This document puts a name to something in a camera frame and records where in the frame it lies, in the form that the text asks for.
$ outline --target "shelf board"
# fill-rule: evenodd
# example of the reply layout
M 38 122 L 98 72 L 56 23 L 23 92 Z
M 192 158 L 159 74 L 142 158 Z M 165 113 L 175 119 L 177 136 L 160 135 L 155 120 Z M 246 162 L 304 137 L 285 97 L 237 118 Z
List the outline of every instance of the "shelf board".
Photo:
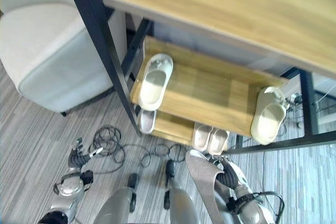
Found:
M 192 122 L 250 135 L 260 87 L 287 81 L 151 37 L 144 43 L 146 57 L 131 91 L 132 102 L 138 104 L 148 60 L 163 52 L 173 58 L 174 68 L 159 111 Z
M 194 122 L 158 111 L 152 135 L 192 145 L 193 130 Z
M 336 79 L 336 0 L 103 0 Z

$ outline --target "metal bar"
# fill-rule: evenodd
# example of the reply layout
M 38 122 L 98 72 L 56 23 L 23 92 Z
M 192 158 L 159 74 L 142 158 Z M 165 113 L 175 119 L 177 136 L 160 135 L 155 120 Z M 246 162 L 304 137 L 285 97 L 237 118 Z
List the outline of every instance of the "metal bar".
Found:
M 319 133 L 312 75 L 300 70 L 301 94 L 303 106 L 303 124 L 305 135 Z
M 311 147 L 325 144 L 336 144 L 336 131 L 325 132 L 317 135 L 308 135 L 290 140 L 270 143 L 268 145 L 255 145 L 225 151 L 224 154 L 241 154 L 251 152 L 277 151 L 292 148 Z
M 331 99 L 331 100 L 336 101 L 336 97 L 334 97 L 333 95 L 330 95 L 330 94 L 325 95 L 326 93 L 323 93 L 323 92 L 318 91 L 318 90 L 315 90 L 315 93 L 316 93 L 316 94 L 319 94 L 319 95 L 321 95 L 321 96 L 325 96 L 326 98 L 329 98 L 329 99 Z
M 236 136 L 236 148 L 243 148 L 243 136 Z
M 124 58 L 123 63 L 121 64 L 122 71 L 124 73 L 124 76 L 126 79 L 130 76 L 135 59 L 137 58 L 141 48 L 143 40 L 145 39 L 146 34 L 149 32 L 149 30 L 152 27 L 152 22 L 143 19 L 135 32 L 135 35 L 129 45 L 129 48 L 127 50 L 126 56 Z
M 292 79 L 295 76 L 297 76 L 299 73 L 300 73 L 300 69 L 293 67 L 289 69 L 288 71 L 286 71 L 285 73 L 283 73 L 281 77 Z
M 115 50 L 106 18 L 106 9 L 102 0 L 74 0 L 80 16 L 90 34 L 93 44 L 99 54 L 106 71 L 113 82 L 115 90 L 126 110 L 130 121 L 138 135 L 141 135 L 137 125 L 137 117 L 131 103 L 129 90 Z

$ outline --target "white sandal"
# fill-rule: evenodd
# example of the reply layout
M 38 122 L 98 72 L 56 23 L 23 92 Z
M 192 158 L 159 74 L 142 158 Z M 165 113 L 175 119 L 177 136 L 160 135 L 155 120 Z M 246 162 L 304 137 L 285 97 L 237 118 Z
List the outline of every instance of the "white sandal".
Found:
M 258 143 L 266 145 L 274 141 L 287 107 L 285 95 L 279 88 L 267 87 L 261 90 L 251 125 L 251 135 Z
M 139 93 L 141 108 L 154 111 L 160 107 L 172 71 L 169 55 L 157 54 L 148 61 Z
M 207 151 L 211 155 L 221 155 L 227 149 L 229 132 L 221 129 L 214 129 L 210 135 Z
M 203 152 L 208 147 L 209 138 L 213 127 L 201 123 L 194 124 L 193 147 Z
M 141 110 L 139 113 L 139 128 L 144 134 L 151 134 L 154 130 L 156 110 Z

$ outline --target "floor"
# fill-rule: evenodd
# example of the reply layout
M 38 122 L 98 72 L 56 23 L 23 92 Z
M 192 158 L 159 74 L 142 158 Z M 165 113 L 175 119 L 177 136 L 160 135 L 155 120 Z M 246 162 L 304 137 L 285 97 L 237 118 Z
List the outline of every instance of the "floor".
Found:
M 1 103 L 1 215 L 5 224 L 31 224 L 48 210 L 53 197 L 54 183 L 67 171 L 67 156 L 73 140 L 82 137 L 85 147 L 95 131 L 111 124 L 120 129 L 121 143 L 136 143 L 151 152 L 155 146 L 174 143 L 145 136 L 137 137 L 115 93 L 100 100 L 83 104 L 69 112 L 67 117 L 50 112 L 19 95 L 0 65 Z M 335 101 L 324 99 L 325 106 Z M 323 110 L 331 112 L 335 107 Z M 296 122 L 302 120 L 302 111 L 290 112 L 286 120 L 284 140 L 302 135 Z M 329 124 L 324 128 L 336 129 Z M 245 144 L 255 144 L 253 140 Z M 73 223 L 93 223 L 105 200 L 118 188 L 126 185 L 130 173 L 141 175 L 137 207 L 129 217 L 135 223 L 170 223 L 169 212 L 163 209 L 164 165 L 167 157 L 153 156 L 150 165 L 143 168 L 140 159 L 144 151 L 137 147 L 126 149 L 124 166 L 112 174 L 96 174 L 94 183 L 82 200 Z M 261 191 L 263 153 L 233 155 L 243 170 L 253 191 Z M 96 158 L 85 167 L 95 173 L 118 167 L 111 157 Z M 286 203 L 281 223 L 336 223 L 333 203 L 336 199 L 336 147 L 325 145 L 265 154 L 265 189 L 282 194 Z M 177 165 L 176 179 L 192 196 L 201 223 L 211 223 L 195 184 L 185 163 Z M 269 197 L 277 208 L 276 200 Z

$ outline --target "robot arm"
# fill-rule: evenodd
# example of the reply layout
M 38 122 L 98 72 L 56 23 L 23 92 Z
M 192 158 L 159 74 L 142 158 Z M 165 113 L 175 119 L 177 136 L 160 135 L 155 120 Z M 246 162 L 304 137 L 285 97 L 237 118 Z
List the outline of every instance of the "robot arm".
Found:
M 279 218 L 274 221 L 270 211 L 258 200 L 262 193 L 253 194 L 242 170 L 228 157 L 218 156 L 211 161 L 191 150 L 186 154 L 186 163 L 214 224 L 278 223 Z M 218 164 L 222 164 L 223 169 L 219 169 Z
M 93 182 L 93 173 L 88 170 L 84 173 L 81 169 L 92 157 L 100 153 L 103 148 L 83 155 L 82 139 L 76 141 L 68 158 L 68 173 L 61 179 L 60 189 L 54 185 L 57 194 L 51 204 L 50 210 L 38 222 L 39 224 L 70 224 L 75 217 L 77 206 L 84 196 L 84 186 Z
M 249 188 L 242 170 L 228 157 L 217 158 L 225 172 L 218 174 L 217 180 L 233 189 L 237 197 L 237 200 L 233 197 L 228 199 L 228 210 L 239 215 L 244 224 L 275 224 L 270 211 L 261 205 Z

